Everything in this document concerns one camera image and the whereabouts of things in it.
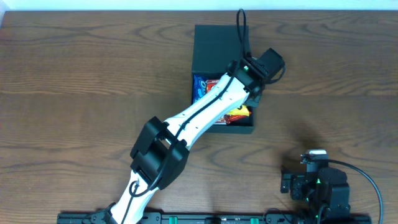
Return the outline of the black gift box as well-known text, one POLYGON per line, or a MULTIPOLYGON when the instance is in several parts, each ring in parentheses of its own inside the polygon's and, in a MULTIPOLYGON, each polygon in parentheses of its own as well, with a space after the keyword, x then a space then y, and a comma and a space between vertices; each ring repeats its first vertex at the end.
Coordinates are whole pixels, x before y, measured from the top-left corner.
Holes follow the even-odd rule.
POLYGON ((192 60, 193 76, 220 79, 227 65, 239 56, 240 44, 235 26, 196 25, 192 60))

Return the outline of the small yellow snack packet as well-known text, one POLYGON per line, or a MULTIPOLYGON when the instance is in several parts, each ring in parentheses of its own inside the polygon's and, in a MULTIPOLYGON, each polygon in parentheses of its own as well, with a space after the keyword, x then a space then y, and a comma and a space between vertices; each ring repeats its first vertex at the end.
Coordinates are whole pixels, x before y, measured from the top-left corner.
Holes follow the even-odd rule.
POLYGON ((246 105, 241 105, 227 113, 228 116, 250 116, 251 112, 246 105))

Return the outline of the red nut snack bag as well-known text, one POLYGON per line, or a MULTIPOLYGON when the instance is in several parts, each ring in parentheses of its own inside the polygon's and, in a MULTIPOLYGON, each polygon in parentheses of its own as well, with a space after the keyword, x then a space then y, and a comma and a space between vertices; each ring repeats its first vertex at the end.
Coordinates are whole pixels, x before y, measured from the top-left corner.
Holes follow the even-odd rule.
POLYGON ((226 121, 226 124, 231 124, 232 122, 239 121, 241 119, 248 118, 248 117, 249 116, 246 116, 246 115, 228 115, 228 114, 226 114, 226 115, 224 115, 224 120, 226 121))

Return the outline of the red Meiji panda biscuit box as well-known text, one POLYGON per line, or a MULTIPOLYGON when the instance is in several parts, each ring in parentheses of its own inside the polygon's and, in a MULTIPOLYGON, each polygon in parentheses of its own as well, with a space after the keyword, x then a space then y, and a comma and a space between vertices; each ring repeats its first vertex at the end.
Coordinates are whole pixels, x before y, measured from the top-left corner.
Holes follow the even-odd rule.
MULTIPOLYGON (((212 79, 212 80, 207 80, 206 81, 206 92, 210 92, 211 89, 219 82, 219 80, 216 79, 212 79)), ((229 124, 229 120, 228 120, 228 116, 227 115, 223 115, 222 117, 220 117, 216 122, 216 125, 227 125, 229 124)))

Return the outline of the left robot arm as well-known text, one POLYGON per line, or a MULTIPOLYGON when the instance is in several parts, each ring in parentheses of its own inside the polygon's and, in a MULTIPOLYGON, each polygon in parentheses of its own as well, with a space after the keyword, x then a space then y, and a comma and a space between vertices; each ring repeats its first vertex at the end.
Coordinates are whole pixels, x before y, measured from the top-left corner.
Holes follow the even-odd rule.
POLYGON ((149 200, 184 170, 190 148, 222 116, 261 94, 270 72, 258 60, 233 62, 208 93, 173 117, 151 118, 134 144, 131 175, 107 212, 111 223, 137 223, 149 200))

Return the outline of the blue Oreo cookie pack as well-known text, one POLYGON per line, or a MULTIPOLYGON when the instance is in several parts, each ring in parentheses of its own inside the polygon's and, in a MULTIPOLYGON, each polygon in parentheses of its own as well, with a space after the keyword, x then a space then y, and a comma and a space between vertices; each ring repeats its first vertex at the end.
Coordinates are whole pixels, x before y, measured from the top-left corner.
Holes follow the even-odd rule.
POLYGON ((202 75, 193 76, 193 102, 197 102, 206 94, 207 77, 202 75))

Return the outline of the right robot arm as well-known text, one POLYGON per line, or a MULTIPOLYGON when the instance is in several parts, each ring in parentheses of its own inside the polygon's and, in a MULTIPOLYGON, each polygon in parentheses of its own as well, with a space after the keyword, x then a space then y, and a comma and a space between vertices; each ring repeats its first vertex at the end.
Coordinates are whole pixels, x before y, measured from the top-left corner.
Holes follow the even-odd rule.
POLYGON ((357 221, 350 215, 347 175, 329 166, 327 159, 304 159, 305 172, 281 170, 280 192, 308 205, 292 217, 292 223, 349 224, 357 221))

